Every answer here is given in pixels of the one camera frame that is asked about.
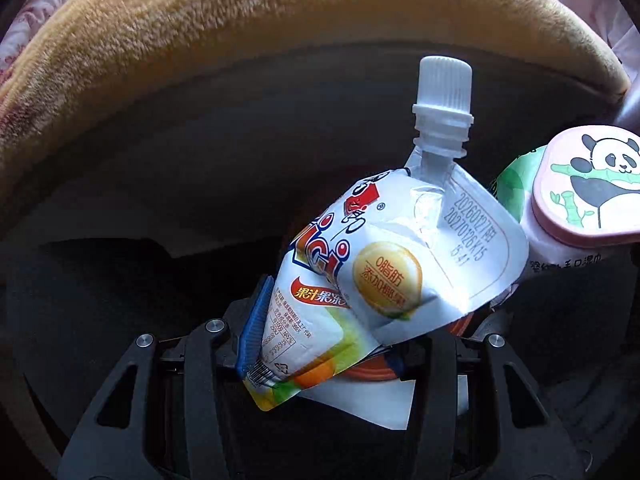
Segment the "panda wet wipes pack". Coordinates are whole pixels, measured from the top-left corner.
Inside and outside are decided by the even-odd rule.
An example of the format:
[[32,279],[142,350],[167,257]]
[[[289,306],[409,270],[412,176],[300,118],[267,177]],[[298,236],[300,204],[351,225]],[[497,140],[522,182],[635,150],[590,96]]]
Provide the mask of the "panda wet wipes pack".
[[639,241],[639,137],[615,126],[566,129],[514,159],[494,193],[528,239],[522,282],[598,263]]

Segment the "beige floral plush blanket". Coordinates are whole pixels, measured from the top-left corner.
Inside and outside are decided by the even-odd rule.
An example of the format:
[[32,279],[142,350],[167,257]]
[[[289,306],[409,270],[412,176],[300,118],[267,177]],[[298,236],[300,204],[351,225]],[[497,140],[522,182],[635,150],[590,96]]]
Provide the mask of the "beige floral plush blanket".
[[234,62],[375,41],[477,48],[629,86],[610,47],[558,0],[70,0],[1,79],[1,192],[101,120]]

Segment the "sheer white curtain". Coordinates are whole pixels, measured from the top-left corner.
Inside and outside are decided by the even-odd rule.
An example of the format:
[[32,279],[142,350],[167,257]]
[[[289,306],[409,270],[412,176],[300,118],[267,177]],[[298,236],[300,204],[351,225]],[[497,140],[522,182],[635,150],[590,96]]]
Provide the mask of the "sheer white curtain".
[[639,75],[639,31],[620,0],[559,0],[612,49],[631,82]]

